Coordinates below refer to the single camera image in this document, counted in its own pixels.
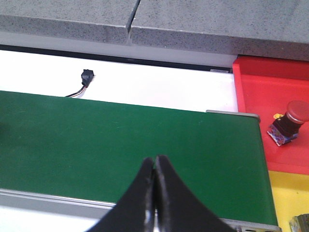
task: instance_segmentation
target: black strip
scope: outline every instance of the black strip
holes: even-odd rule
[[[174,62],[164,62],[164,61],[124,58],[124,57],[113,57],[113,56],[104,56],[104,55],[96,55],[96,54],[89,54],[89,53],[68,52],[68,51],[59,51],[59,50],[50,50],[50,49],[41,49],[41,48],[32,48],[32,47],[20,47],[20,46],[10,46],[10,45],[0,44],[0,50],[14,51],[14,52],[26,52],[26,53],[34,53],[34,54],[60,56],[60,57],[93,59],[93,60],[111,61],[111,62],[119,62],[119,63],[169,67],[169,68],[177,68],[177,69],[190,69],[190,70],[201,70],[201,71],[210,71],[211,69],[215,69],[215,70],[227,71],[228,73],[232,73],[232,69],[226,68],[226,67],[196,65],[196,64],[182,64],[182,63],[174,63]]]

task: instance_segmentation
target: gray countertop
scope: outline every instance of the gray countertop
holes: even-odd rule
[[[190,51],[309,61],[308,12],[307,0],[0,0],[0,44],[67,43],[71,51],[147,59],[156,52],[144,48],[155,48],[162,60]]]

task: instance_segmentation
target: green conveyor belt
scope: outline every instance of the green conveyor belt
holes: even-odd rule
[[[116,202],[157,154],[219,217],[277,225],[255,118],[0,91],[0,188]]]

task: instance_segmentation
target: wire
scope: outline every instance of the wire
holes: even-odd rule
[[[80,95],[82,92],[84,92],[85,89],[86,89],[86,86],[83,86],[83,87],[82,87],[79,91],[77,91],[76,93],[72,93],[72,94],[70,94],[70,95],[68,95],[68,96],[66,96],[66,97],[68,97],[68,98],[76,97],[76,96]]]

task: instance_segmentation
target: red emergency stop button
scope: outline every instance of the red emergency stop button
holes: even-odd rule
[[[299,100],[289,102],[286,115],[292,122],[297,124],[309,121],[309,103]]]

